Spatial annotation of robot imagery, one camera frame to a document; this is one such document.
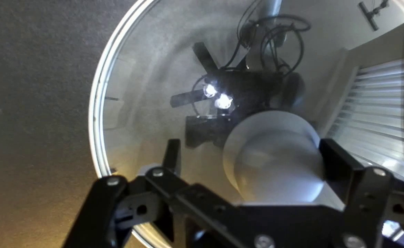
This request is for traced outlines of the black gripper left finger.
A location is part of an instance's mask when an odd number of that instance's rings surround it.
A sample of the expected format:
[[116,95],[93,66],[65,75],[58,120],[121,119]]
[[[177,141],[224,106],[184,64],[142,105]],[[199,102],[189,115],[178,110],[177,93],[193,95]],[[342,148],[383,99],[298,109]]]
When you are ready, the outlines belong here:
[[201,185],[178,177],[181,141],[170,139],[163,164],[128,182],[110,175],[97,179],[62,248],[123,248],[134,230],[150,223],[174,247],[233,248],[239,237],[228,223],[232,208]]

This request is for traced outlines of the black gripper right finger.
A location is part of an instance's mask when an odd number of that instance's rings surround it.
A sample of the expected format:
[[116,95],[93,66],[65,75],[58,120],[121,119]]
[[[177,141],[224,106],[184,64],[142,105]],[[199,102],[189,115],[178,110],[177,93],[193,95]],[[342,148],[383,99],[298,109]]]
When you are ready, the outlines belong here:
[[334,139],[321,139],[319,152],[326,181],[345,204],[335,234],[338,248],[397,248],[382,226],[392,221],[404,232],[404,182],[383,167],[364,167]]

